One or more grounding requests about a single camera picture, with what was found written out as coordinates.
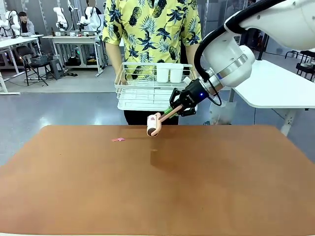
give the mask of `plastic bag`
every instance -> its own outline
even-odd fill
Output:
[[[214,101],[219,103],[219,99],[214,97]],[[222,105],[214,103],[210,105],[210,125],[231,124],[235,114],[236,102],[226,102],[222,100]]]

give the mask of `brown table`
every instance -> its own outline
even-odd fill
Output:
[[[46,126],[0,167],[0,232],[311,235],[315,165],[270,126]]]

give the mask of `white basket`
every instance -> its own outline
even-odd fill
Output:
[[[192,66],[185,64],[189,75],[182,76],[180,83],[157,82],[156,63],[133,63],[124,62],[121,72],[115,79],[115,88],[118,98],[118,109],[131,111],[165,111],[169,107],[169,98],[174,88],[183,90],[187,85],[183,79],[189,77],[194,79],[191,72]],[[128,79],[128,85],[123,84],[124,76],[137,75],[136,80]]]

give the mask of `white container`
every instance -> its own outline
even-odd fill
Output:
[[[172,63],[157,63],[157,81],[167,82],[169,69],[172,68]]]
[[[172,64],[171,68],[171,82],[172,83],[180,83],[182,81],[184,65],[179,63]]]

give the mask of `black hair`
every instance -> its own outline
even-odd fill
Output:
[[[27,14],[26,14],[24,11],[21,11],[21,12],[19,13],[19,16],[27,16]]]

